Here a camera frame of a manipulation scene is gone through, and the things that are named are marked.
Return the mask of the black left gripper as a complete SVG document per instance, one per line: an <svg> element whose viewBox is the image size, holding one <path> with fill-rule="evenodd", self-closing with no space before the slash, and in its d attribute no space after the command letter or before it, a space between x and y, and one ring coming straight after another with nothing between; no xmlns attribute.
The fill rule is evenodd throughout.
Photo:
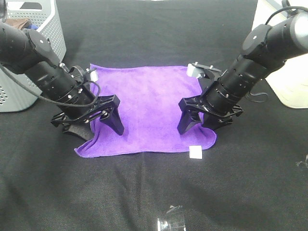
<svg viewBox="0 0 308 231"><path fill-rule="evenodd" d="M118 113L120 100L116 95L99 96L92 106L70 107L64 112L55 115L51 119L54 126L66 123L62 128L62 133L78 137L82 140L92 140L93 132L86 121L100 118L100 121L110 127L116 134L123 135L124 126Z"/></svg>

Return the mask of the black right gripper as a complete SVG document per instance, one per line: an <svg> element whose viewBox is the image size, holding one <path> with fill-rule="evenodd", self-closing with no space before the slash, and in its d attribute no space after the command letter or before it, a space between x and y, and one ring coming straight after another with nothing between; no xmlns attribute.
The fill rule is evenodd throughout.
<svg viewBox="0 0 308 231"><path fill-rule="evenodd" d="M201 96L182 98L179 102L182 111L179 124L177 126L179 134L184 134L193 126L201 122L199 113L203 113L203 127L216 130L233 123L234 116L240 116L243 109L239 105L234 105L227 112L218 112L208 102L202 100Z"/></svg>

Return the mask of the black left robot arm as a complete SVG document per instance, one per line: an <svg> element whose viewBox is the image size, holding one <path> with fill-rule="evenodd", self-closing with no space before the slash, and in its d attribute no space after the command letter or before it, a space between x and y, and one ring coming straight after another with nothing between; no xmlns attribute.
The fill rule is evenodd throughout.
<svg viewBox="0 0 308 231"><path fill-rule="evenodd" d="M33 29L17 29L0 24L0 68L14 82L14 74L26 75L44 94L37 97L57 105L61 113L54 115L51 123L61 125L70 133L86 141L93 134L86 124L99 119L118 135L123 135L116 95L100 96L90 91L93 69L84 70L76 65L68 68L60 61L51 44Z"/></svg>

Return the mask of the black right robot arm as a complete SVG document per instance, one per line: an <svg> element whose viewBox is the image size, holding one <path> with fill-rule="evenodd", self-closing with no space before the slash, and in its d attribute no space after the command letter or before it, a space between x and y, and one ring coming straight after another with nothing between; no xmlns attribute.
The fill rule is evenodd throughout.
<svg viewBox="0 0 308 231"><path fill-rule="evenodd" d="M238 102L255 84L282 68L287 60L307 54L307 8L289 6L279 10L283 11L288 12L284 21L274 26L260 24L248 34L227 70L198 63L188 65L187 74L198 79L202 93L179 102L179 134L198 123L212 130L232 124L233 117L243 113Z"/></svg>

